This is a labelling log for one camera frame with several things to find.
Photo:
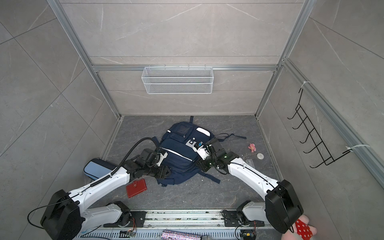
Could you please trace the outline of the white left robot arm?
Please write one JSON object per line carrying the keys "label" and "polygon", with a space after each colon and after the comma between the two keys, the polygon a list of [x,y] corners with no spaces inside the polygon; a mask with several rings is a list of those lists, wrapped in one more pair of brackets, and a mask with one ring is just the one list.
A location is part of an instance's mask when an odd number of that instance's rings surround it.
{"label": "white left robot arm", "polygon": [[131,210],[121,201],[107,206],[91,208],[99,199],[113,190],[125,186],[142,176],[165,178],[170,174],[162,161],[168,156],[165,150],[159,152],[144,149],[141,155],[125,160],[103,177],[88,185],[69,191],[54,193],[37,228],[43,229],[53,240],[72,240],[80,232],[105,224],[125,227],[132,223]]}

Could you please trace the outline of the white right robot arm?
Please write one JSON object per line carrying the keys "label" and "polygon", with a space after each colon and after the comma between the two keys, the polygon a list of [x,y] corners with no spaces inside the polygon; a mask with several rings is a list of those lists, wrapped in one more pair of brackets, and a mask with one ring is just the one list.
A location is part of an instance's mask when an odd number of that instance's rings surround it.
{"label": "white right robot arm", "polygon": [[247,164],[239,155],[226,152],[218,139],[206,144],[193,143],[192,149],[200,156],[198,165],[205,172],[210,168],[223,170],[251,187],[265,202],[263,209],[257,210],[251,203],[242,209],[249,221],[267,221],[278,232],[293,232],[295,222],[304,209],[293,185],[287,181],[277,181]]}

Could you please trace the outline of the navy blue student backpack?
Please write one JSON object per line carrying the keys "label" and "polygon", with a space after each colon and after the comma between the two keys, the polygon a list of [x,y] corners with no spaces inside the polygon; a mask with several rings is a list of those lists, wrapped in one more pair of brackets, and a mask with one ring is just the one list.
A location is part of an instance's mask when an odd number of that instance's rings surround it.
{"label": "navy blue student backpack", "polygon": [[168,167],[170,174],[164,179],[157,178],[157,183],[162,187],[180,185],[199,174],[219,184],[221,180],[207,174],[211,166],[215,165],[211,161],[211,153],[203,159],[198,149],[212,140],[221,143],[231,136],[234,134],[221,133],[215,136],[211,131],[195,125],[193,117],[190,117],[189,122],[173,124],[158,142],[159,148],[168,154],[161,165]]}

